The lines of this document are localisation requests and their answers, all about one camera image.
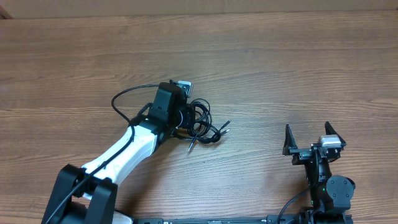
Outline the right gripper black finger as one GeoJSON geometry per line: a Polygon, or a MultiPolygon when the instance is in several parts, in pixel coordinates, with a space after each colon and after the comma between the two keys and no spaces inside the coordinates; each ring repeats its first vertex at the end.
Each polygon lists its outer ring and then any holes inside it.
{"type": "Polygon", "coordinates": [[[289,124],[285,126],[285,141],[282,150],[283,155],[293,155],[296,154],[298,150],[297,144],[292,134],[292,130],[289,124]]]}
{"type": "Polygon", "coordinates": [[[346,146],[346,141],[334,130],[333,126],[330,124],[329,121],[325,122],[325,132],[327,135],[337,135],[340,142],[341,142],[341,146],[346,146]]]}

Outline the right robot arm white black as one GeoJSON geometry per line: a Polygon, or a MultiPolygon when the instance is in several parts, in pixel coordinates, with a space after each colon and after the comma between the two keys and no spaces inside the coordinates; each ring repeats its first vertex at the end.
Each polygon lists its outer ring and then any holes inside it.
{"type": "Polygon", "coordinates": [[[330,163],[341,157],[346,141],[325,123],[325,134],[309,148],[300,149],[295,142],[290,126],[285,126],[285,141],[282,154],[292,156],[292,164],[305,168],[308,188],[290,199],[281,209],[277,223],[353,223],[345,212],[351,208],[355,182],[341,175],[333,175],[330,163]],[[299,197],[310,194],[311,206],[303,207],[294,216],[285,215],[287,207],[299,197]]]}

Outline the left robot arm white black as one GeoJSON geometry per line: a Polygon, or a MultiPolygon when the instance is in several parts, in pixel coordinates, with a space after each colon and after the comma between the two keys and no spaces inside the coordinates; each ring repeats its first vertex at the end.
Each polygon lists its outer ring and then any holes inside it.
{"type": "Polygon", "coordinates": [[[119,185],[145,158],[151,156],[177,128],[192,120],[187,100],[193,84],[162,82],[155,99],[127,121],[125,134],[93,161],[58,173],[42,223],[132,223],[115,211],[119,185]]]}

